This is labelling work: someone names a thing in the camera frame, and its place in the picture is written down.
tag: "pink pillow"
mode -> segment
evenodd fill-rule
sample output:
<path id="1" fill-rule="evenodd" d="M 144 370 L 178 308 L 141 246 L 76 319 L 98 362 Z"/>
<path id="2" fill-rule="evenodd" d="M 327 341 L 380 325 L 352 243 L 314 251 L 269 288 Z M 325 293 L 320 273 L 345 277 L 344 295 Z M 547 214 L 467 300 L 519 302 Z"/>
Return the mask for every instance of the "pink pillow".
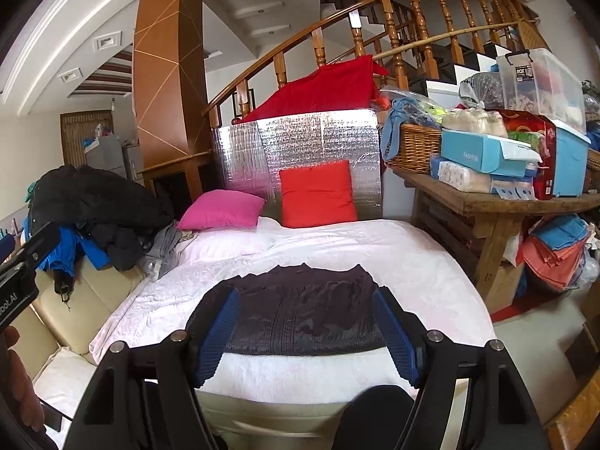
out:
<path id="1" fill-rule="evenodd" d="M 187 209 L 178 228 L 252 228 L 258 224 L 264 204 L 263 198 L 246 192 L 225 189 L 205 192 Z"/>

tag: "red pillow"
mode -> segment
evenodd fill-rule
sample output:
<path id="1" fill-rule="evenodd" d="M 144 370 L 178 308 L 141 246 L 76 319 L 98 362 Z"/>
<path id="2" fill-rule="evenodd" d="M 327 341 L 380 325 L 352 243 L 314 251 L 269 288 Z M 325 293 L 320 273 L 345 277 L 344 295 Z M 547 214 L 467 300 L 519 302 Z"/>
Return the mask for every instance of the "red pillow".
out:
<path id="1" fill-rule="evenodd" d="M 282 169 L 279 178 L 284 227 L 318 227 L 357 220 L 347 160 Z"/>

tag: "red carpet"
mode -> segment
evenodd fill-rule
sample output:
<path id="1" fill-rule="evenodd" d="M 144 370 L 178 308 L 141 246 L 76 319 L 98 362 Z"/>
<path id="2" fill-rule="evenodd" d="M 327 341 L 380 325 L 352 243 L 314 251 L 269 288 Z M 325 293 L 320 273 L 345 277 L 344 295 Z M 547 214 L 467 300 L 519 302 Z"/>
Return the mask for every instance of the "red carpet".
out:
<path id="1" fill-rule="evenodd" d="M 514 302 L 512 302 L 512 305 L 508 306 L 508 308 L 496 311 L 491 316 L 491 320 L 494 323 L 496 321 L 508 320 L 508 318 L 512 318 L 513 316 L 523 314 L 529 311 L 530 309 L 536 308 L 537 306 L 542 305 L 548 301 L 552 301 L 560 295 L 561 293 L 541 293 L 529 290 L 527 293 L 523 294 L 523 296 L 521 296 L 519 299 L 515 299 Z"/>

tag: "black jacket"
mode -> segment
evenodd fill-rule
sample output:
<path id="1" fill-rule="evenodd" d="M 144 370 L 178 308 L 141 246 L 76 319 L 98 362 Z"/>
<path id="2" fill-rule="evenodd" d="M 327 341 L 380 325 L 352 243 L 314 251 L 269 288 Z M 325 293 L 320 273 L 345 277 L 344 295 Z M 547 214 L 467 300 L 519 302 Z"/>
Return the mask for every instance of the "black jacket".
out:
<path id="1" fill-rule="evenodd" d="M 172 221 L 172 212 L 141 184 L 87 165 L 48 171 L 29 203 L 31 234 L 48 222 L 75 225 L 118 270 L 132 268 L 155 233 Z"/>

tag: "human hand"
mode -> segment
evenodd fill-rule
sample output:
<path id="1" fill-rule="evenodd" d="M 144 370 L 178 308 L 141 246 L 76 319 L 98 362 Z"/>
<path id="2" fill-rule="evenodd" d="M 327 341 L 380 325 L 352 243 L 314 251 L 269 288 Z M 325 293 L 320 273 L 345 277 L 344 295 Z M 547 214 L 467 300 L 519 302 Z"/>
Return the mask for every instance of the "human hand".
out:
<path id="1" fill-rule="evenodd" d="M 16 344 L 20 337 L 14 326 L 9 326 L 4 330 L 4 336 L 8 347 Z M 44 412 L 41 409 L 40 400 L 35 395 L 31 379 L 27 375 L 19 355 L 14 350 L 8 350 L 8 355 L 10 357 L 10 386 L 14 398 L 19 402 L 21 421 L 34 431 L 41 431 L 44 429 Z"/>

